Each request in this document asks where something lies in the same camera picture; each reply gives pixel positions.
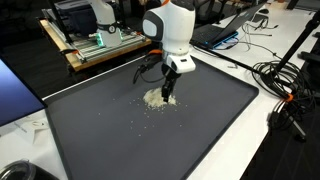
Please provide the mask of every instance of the desk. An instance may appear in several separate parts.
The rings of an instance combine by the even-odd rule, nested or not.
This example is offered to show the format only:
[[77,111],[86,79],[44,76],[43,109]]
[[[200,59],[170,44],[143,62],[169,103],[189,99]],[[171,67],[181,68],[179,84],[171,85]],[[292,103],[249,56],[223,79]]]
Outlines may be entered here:
[[[64,49],[69,49],[69,47],[66,45],[66,43],[61,40],[59,35],[49,25],[47,20],[40,20],[40,25],[41,25],[41,28],[43,28],[45,30],[45,32],[49,35],[49,37],[52,39],[52,41],[56,44],[56,46],[59,48],[60,51],[64,50]],[[122,54],[126,54],[128,52],[137,50],[137,49],[142,48],[144,46],[147,46],[149,44],[151,44],[151,40],[147,38],[145,42],[141,42],[137,45],[129,46],[127,48],[122,48],[120,50],[115,50],[111,54],[104,55],[94,61],[88,61],[85,63],[81,63],[80,60],[77,58],[77,56],[75,56],[74,54],[70,53],[70,54],[66,54],[65,56],[66,56],[66,60],[67,60],[68,65],[70,65],[72,67],[72,69],[75,72],[77,72],[77,71],[89,68],[91,66],[94,66],[96,64],[102,63],[104,61],[107,61],[109,59],[115,58],[117,56],[120,56]]]
[[[269,47],[276,51],[279,56],[283,56],[302,32],[305,24],[311,19],[312,16],[308,14],[309,12],[301,10],[293,10],[291,12],[270,9],[269,24],[270,26],[279,24],[279,28],[263,31],[272,33],[272,37],[252,36],[252,42]],[[222,21],[220,26],[225,26],[230,20],[229,18]],[[298,52],[302,50],[310,51],[315,42],[316,38],[309,37]],[[221,51],[221,53],[249,65],[259,61],[273,60],[272,55],[263,49],[252,47],[249,52],[245,51],[246,45],[239,44],[228,51]],[[227,66],[232,65],[231,63],[198,52],[192,47],[191,54],[232,76],[258,87],[251,74],[243,68],[230,69]],[[304,61],[294,56],[291,62],[301,67]],[[277,98],[260,89],[260,94],[257,98],[230,126],[189,179],[239,179],[268,132],[267,116],[277,102]],[[30,116],[30,118],[45,118],[45,114],[41,111],[32,117]],[[14,133],[12,128],[12,124],[0,128],[0,134],[7,131],[0,138],[0,167],[4,167],[12,161],[27,158],[59,179],[67,179],[51,131],[41,132],[41,138],[38,138],[34,145],[30,145]]]

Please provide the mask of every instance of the equipment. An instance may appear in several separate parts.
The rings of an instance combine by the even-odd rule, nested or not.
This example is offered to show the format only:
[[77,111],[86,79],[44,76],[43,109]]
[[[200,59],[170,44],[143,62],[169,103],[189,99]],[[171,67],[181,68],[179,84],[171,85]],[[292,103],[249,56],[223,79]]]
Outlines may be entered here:
[[[163,110],[149,109],[142,99],[144,91],[162,82],[128,83],[142,59],[47,98],[48,122],[68,178],[187,179],[259,93],[193,60],[196,70],[176,84],[177,106]],[[161,64],[144,75],[162,76],[155,69]]]
[[58,180],[49,172],[29,161],[20,160],[13,162],[0,170],[2,180]]
[[189,41],[195,21],[195,9],[186,0],[162,1],[162,6],[145,13],[142,21],[144,34],[162,43],[162,72],[166,77],[162,97],[168,102],[177,78],[195,70],[189,54]]
[[195,29],[190,43],[195,46],[204,45],[210,49],[219,46],[222,42],[238,35],[237,29],[252,18],[263,5],[264,3],[244,11],[239,10],[233,20],[225,28],[207,24]]
[[88,0],[97,17],[97,40],[98,45],[114,47],[121,44],[120,29],[114,17],[112,7],[103,0]]
[[45,107],[31,88],[0,59],[0,126]]
[[288,52],[283,56],[279,65],[276,67],[276,71],[280,72],[281,69],[289,62],[293,54],[299,49],[302,43],[309,37],[313,30],[317,29],[320,24],[320,10],[318,10],[307,23],[306,28],[303,30],[298,39],[294,42]]
[[[65,0],[55,3],[55,8],[68,32],[88,36],[97,31],[96,16],[86,0]],[[56,17],[52,9],[47,10],[51,22],[57,25]]]

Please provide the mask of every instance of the white powder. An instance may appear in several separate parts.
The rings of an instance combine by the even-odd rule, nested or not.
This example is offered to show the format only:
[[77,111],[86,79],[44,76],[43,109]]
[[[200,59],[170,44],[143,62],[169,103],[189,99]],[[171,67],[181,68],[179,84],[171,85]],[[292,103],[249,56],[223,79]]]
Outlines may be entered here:
[[147,104],[149,108],[158,109],[164,105],[177,105],[176,99],[173,96],[169,97],[168,103],[163,101],[163,97],[161,96],[161,88],[151,89],[149,90],[143,97],[144,102]]

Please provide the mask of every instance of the keyboard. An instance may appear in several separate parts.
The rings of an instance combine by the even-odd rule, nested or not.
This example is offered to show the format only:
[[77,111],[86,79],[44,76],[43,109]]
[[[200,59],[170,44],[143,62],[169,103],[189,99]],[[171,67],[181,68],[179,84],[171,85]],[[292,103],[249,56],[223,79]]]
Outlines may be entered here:
[[207,24],[193,31],[192,40],[205,43],[217,37],[222,30],[222,28]]

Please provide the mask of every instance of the laptop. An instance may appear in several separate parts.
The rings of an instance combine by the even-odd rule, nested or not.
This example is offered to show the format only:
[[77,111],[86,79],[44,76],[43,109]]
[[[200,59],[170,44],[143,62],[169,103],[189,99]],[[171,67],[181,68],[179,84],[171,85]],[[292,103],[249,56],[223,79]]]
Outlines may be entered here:
[[190,44],[194,46],[205,46],[210,49],[216,48],[222,42],[228,41],[238,35],[237,30],[264,5],[261,3],[257,6],[237,11],[232,21],[225,27],[220,28],[207,24],[193,31]]

